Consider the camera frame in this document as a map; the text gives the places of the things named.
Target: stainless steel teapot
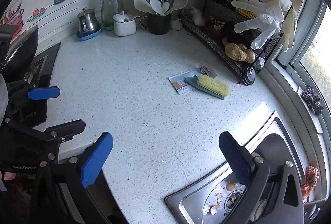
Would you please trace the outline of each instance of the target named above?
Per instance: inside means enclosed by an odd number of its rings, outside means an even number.
[[[79,32],[83,34],[92,34],[101,29],[94,14],[94,9],[83,8],[83,11],[77,15],[79,21]]]

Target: glass carafe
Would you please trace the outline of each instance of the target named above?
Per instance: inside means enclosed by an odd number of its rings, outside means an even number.
[[[122,0],[102,0],[101,22],[106,30],[114,30],[113,15],[124,10]]]

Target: sink drain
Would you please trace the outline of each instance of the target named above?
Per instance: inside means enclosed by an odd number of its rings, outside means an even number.
[[[236,190],[228,195],[224,203],[224,210],[227,213],[230,213],[231,210],[236,206],[242,194],[243,194],[242,190]]]

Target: speckled white countertop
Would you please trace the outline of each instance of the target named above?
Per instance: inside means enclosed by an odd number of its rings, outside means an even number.
[[[205,63],[231,87],[225,100],[193,90],[179,95],[168,77]],[[218,147],[223,131],[245,144],[282,106],[257,77],[238,85],[226,63],[186,30],[163,36],[138,30],[119,38],[103,31],[79,42],[62,41],[52,86],[61,94],[48,102],[39,130],[82,119],[86,129],[60,146],[69,157],[112,133],[114,148],[103,172],[129,223],[176,223],[164,198],[224,162]]]

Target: stainless steel sink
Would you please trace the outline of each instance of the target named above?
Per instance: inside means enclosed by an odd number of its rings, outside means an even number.
[[[277,156],[292,161],[299,179],[305,176],[294,144],[277,112],[274,112],[260,131],[245,145],[269,163]],[[245,186],[238,183],[226,162],[196,183],[165,198],[167,205],[182,224],[220,224],[234,208]],[[220,205],[216,214],[203,214],[205,206]]]

